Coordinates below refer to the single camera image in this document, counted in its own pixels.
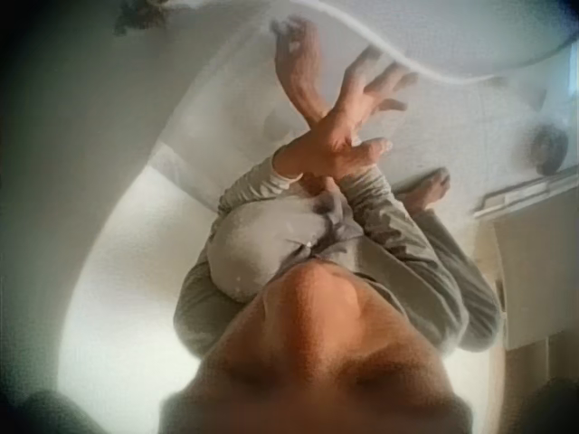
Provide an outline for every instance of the nose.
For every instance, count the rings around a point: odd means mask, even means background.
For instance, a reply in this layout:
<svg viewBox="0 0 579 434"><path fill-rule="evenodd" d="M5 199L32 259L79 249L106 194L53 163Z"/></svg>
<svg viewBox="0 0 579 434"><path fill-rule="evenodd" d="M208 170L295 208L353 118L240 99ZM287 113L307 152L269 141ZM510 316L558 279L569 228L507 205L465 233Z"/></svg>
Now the nose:
<svg viewBox="0 0 579 434"><path fill-rule="evenodd" d="M355 282L321 261L290 269L263 295L265 343L296 376L323 376L360 339Z"/></svg>

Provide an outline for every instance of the man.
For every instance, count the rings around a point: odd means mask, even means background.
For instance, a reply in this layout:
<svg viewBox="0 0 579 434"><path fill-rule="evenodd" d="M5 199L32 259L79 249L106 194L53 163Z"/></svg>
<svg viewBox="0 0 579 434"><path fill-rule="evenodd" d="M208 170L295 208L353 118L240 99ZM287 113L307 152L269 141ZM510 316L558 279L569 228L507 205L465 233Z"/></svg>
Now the man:
<svg viewBox="0 0 579 434"><path fill-rule="evenodd" d="M375 166L383 139L352 146L414 80L378 54L346 70L336 105L316 92L312 24L273 28L280 83L311 130L240 178L189 272L176 330L203 357L170 399L163 432L468 432L441 354L488 348L498 303L428 208L441 170L396 200ZM296 185L308 194L289 193Z"/></svg>

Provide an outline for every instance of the crossed hands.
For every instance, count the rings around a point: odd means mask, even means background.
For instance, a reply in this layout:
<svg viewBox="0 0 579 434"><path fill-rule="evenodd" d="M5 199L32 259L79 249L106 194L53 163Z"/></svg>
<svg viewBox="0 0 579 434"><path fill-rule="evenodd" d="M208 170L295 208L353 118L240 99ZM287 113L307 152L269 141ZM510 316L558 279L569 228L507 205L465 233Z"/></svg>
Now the crossed hands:
<svg viewBox="0 0 579 434"><path fill-rule="evenodd" d="M374 165L389 142L375 138L352 146L353 137L377 111L405 110L402 102L391 97L414 83L416 74L392 63L369 81L367 73L380 52L368 47L346 68L337 102L327 110L316 86L320 55L314 24L291 18L283 27L274 23L272 30L276 35L275 63L280 84L311 127L274 156L276 172L287 177L311 174L339 180Z"/></svg>

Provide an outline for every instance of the gray pants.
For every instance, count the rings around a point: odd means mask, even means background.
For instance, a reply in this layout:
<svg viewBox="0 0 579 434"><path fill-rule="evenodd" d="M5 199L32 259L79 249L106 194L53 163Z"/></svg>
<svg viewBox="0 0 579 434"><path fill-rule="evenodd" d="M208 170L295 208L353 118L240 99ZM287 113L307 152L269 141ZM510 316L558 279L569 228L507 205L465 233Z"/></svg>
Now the gray pants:
<svg viewBox="0 0 579 434"><path fill-rule="evenodd" d="M413 219L456 280L469 312L460 346L470 351L488 348L500 328L494 292L434 212ZM247 203L223 220L209 243L212 279L218 288L233 291L236 299L249 301L281 270L307 258L324 258L323 252L333 245L358 237L365 237L364 231L339 194Z"/></svg>

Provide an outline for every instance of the leg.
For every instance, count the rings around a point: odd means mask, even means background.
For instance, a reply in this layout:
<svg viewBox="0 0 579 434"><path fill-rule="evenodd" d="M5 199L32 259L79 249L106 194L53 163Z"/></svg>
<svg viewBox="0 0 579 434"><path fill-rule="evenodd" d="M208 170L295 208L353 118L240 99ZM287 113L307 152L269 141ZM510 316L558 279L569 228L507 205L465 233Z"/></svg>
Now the leg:
<svg viewBox="0 0 579 434"><path fill-rule="evenodd" d="M409 193L402 195L406 209L420 227L444 267L459 285L462 300L469 311L470 321L460 346L469 351L489 348L498 334L501 313L497 296L441 221L429 208L450 188L446 170L437 171Z"/></svg>
<svg viewBox="0 0 579 434"><path fill-rule="evenodd" d="M247 302L285 269L312 254L341 221L332 193L247 203L231 212L210 241L207 256L215 285Z"/></svg>

